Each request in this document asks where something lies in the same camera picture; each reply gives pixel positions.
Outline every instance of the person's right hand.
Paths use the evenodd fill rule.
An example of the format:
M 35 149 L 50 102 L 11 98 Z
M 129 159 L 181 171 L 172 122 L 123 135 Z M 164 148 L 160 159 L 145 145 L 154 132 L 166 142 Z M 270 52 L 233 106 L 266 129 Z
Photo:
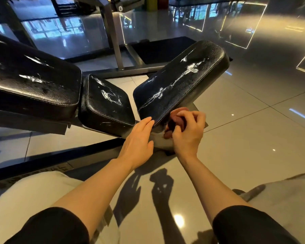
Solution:
M 205 128 L 206 115 L 200 111 L 180 111 L 178 116 L 186 119 L 186 128 L 182 132 L 179 126 L 173 132 L 174 151 L 181 162 L 196 158 L 198 147 Z

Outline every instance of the padded seat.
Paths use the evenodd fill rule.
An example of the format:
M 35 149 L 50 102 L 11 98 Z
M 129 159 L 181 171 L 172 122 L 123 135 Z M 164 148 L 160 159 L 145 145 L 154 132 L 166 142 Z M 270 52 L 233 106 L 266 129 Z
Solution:
M 224 49 L 196 42 L 134 90 L 140 118 L 151 116 L 152 131 L 162 132 L 172 110 L 193 103 L 228 67 Z
M 126 92 L 92 74 L 84 80 L 78 118 L 85 127 L 118 137 L 136 124 Z
M 77 66 L 0 35 L 0 110 L 68 121 L 81 77 Z

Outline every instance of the forearm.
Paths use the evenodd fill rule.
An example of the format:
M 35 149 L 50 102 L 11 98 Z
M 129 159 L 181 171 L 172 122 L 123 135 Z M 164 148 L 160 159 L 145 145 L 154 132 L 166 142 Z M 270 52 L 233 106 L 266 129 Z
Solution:
M 215 216 L 229 206 L 250 206 L 222 183 L 198 158 L 181 159 L 180 161 L 198 193 L 211 224 Z
M 130 163 L 111 160 L 99 172 L 67 193 L 53 207 L 62 207 L 74 213 L 87 227 L 92 238 L 110 201 L 131 172 Z

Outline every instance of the adjustable bench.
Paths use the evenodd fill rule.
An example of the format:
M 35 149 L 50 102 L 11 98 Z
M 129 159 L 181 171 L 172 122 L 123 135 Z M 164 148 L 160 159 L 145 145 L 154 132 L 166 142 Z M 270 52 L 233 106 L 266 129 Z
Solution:
M 162 132 L 172 110 L 193 103 L 228 67 L 221 47 L 196 42 L 134 90 L 140 118 L 151 116 L 152 131 Z M 73 124 L 126 137 L 135 123 L 122 89 L 0 35 L 0 127 L 64 134 Z

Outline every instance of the person's left hand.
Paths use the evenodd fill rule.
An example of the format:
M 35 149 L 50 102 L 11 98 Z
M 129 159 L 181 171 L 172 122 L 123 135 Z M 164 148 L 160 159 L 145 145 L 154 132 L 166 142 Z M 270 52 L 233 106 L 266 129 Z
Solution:
M 154 123 L 151 117 L 141 120 L 134 126 L 122 146 L 118 159 L 129 162 L 132 170 L 144 164 L 153 154 L 154 142 L 148 143 L 148 140 Z

